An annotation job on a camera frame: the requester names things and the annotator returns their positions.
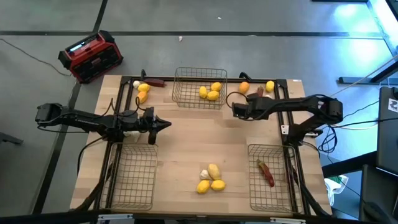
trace desk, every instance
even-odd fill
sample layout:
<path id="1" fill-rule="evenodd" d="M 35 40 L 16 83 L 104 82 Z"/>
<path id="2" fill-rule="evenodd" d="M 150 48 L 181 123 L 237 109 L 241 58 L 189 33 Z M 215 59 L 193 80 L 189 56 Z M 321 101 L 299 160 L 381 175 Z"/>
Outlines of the desk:
<path id="1" fill-rule="evenodd" d="M 96 114 L 104 113 L 111 98 L 116 99 L 121 78 L 121 75 L 104 77 L 95 109 Z M 291 98 L 304 96 L 301 80 L 287 80 L 287 84 Z M 250 92 L 254 92 L 257 87 L 258 84 L 253 84 Z M 280 216 L 280 213 L 257 212 L 250 208 L 247 168 L 248 144 L 281 145 L 276 113 L 267 121 L 245 122 L 233 118 L 231 110 L 226 105 L 220 110 L 179 108 L 172 101 L 172 88 L 172 82 L 168 82 L 165 88 L 152 87 L 148 100 L 143 104 L 145 107 L 154 106 L 155 114 L 172 122 L 171 127 L 157 135 L 159 153 L 154 202 L 152 208 L 144 213 Z M 228 84 L 228 93 L 237 89 L 237 83 Z M 239 95 L 232 95 L 229 100 L 242 101 L 242 99 Z M 310 117 L 307 112 L 294 112 L 293 115 L 296 123 L 301 123 Z M 96 133 L 90 133 L 87 142 L 98 137 Z M 139 142 L 146 141 L 146 136 L 140 137 Z M 98 183 L 105 147 L 106 143 L 100 142 L 86 149 L 70 204 L 71 208 L 79 206 Z M 318 152 L 311 147 L 302 146 L 300 155 L 307 188 L 323 209 L 331 213 Z M 198 195 L 196 185 L 200 181 L 199 173 L 202 169 L 206 169 L 209 163 L 220 166 L 227 187 L 222 194 L 208 192 L 206 195 Z"/>

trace red power station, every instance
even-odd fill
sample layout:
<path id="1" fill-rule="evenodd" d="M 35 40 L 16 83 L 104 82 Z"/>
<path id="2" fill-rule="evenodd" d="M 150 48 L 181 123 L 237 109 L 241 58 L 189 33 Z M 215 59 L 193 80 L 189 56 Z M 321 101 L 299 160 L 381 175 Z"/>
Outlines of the red power station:
<path id="1" fill-rule="evenodd" d="M 60 51 L 58 59 L 80 83 L 91 82 L 123 61 L 114 38 L 104 30 Z"/>

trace wire basket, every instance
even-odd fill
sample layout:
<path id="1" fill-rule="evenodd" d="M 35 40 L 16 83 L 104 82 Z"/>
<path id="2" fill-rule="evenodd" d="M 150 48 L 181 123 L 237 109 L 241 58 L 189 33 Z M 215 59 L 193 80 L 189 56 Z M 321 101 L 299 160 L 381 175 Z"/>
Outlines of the wire basket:
<path id="1" fill-rule="evenodd" d="M 150 210 L 154 196 L 157 146 L 114 143 L 108 164 L 114 162 L 119 145 L 121 145 L 121 153 L 116 178 L 113 179 L 112 202 L 110 206 L 106 206 L 112 179 L 109 178 L 103 188 L 101 207 L 117 210 Z"/>
<path id="2" fill-rule="evenodd" d="M 250 207 L 256 211 L 302 213 L 300 186 L 289 178 L 286 159 L 290 160 L 290 169 L 297 168 L 294 148 L 251 144 L 248 146 Z M 274 178 L 275 185 L 270 187 L 264 178 L 257 160 L 264 162 Z"/>
<path id="3" fill-rule="evenodd" d="M 221 83 L 220 96 L 215 101 L 199 96 L 199 88 L 205 86 L 211 91 L 213 82 Z M 227 87 L 227 72 L 215 68 L 185 68 L 175 70 L 173 101 L 179 107 L 219 110 L 225 104 Z"/>

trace portable power station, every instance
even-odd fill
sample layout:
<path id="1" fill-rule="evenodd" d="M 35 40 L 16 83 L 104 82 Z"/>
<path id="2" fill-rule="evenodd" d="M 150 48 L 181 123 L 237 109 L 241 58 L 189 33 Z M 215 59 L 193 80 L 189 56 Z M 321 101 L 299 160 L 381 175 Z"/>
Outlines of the portable power station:
<path id="1" fill-rule="evenodd" d="M 91 82 L 123 61 L 114 38 L 104 30 L 60 51 L 58 59 L 80 83 Z"/>

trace garlic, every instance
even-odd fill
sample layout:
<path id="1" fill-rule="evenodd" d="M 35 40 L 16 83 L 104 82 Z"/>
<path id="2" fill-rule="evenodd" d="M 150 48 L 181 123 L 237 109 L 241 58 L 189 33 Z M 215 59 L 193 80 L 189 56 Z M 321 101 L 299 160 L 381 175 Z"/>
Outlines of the garlic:
<path id="1" fill-rule="evenodd" d="M 211 180 L 211 177 L 209 175 L 209 172 L 207 170 L 202 170 L 200 172 L 200 179 L 201 180 Z"/>
<path id="2" fill-rule="evenodd" d="M 139 82 L 139 81 L 134 81 L 133 83 L 132 83 L 132 85 L 133 85 L 133 87 L 134 88 L 138 88 L 138 86 L 140 85 L 141 83 Z"/>

